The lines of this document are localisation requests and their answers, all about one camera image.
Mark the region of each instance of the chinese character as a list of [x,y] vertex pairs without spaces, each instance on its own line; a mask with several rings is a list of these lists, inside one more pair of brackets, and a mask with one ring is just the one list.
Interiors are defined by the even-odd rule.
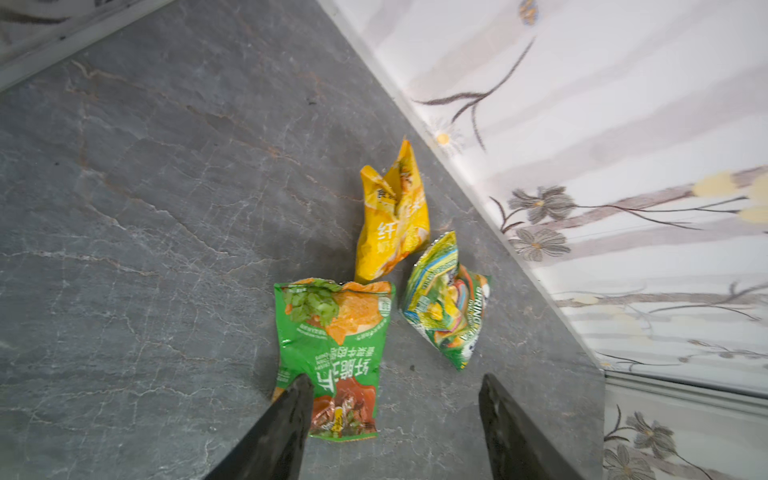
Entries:
[[359,359],[357,366],[355,367],[355,376],[365,375],[368,373],[368,363],[370,359]]
[[336,394],[336,384],[333,381],[333,373],[330,370],[328,370],[328,378],[323,378],[320,372],[317,373],[317,384],[333,392],[333,395]]
[[355,360],[344,360],[341,362],[341,378],[348,379],[355,373]]
[[379,231],[379,240],[384,240],[385,238],[392,238],[392,234],[395,233],[395,222],[390,223],[380,223],[379,227],[377,228]]

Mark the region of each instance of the green snack bag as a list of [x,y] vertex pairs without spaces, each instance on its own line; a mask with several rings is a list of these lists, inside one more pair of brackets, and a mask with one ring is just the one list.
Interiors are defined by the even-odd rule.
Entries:
[[489,280],[458,263],[456,232],[434,242],[408,280],[403,315],[458,370],[467,366],[477,343]]
[[308,278],[275,284],[280,370],[273,402],[299,374],[315,385],[310,436],[334,442],[378,436],[376,390],[392,309],[389,282]]

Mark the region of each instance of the green and yellow snack wrapper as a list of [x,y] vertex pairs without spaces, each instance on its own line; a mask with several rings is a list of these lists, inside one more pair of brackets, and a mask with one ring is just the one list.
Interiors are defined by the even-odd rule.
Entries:
[[413,148],[402,141],[397,161],[382,177],[370,165],[360,171],[366,221],[357,242],[355,281],[386,275],[429,238],[429,212]]
[[489,280],[458,262],[456,232],[434,242],[408,280],[403,315],[458,370],[467,366],[477,343]]
[[275,284],[280,369],[273,401],[301,373],[315,385],[310,436],[376,437],[379,364],[395,288],[307,278]]

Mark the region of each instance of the floor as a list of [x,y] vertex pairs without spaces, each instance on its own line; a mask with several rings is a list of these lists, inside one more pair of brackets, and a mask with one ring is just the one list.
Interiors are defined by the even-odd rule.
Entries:
[[273,283],[353,278],[359,170],[403,136],[432,236],[493,276],[482,337],[456,372],[395,316],[380,437],[310,439],[301,477],[489,478],[493,372],[599,478],[601,372],[299,0],[179,0],[0,98],[0,478],[204,476],[269,405]]

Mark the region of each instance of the yellow snack bag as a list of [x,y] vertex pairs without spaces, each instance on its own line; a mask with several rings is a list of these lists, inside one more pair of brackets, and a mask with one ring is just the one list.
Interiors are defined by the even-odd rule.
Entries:
[[357,241],[355,280],[368,283],[386,275],[429,238],[424,184],[410,142],[382,177],[366,165],[360,171],[366,222]]

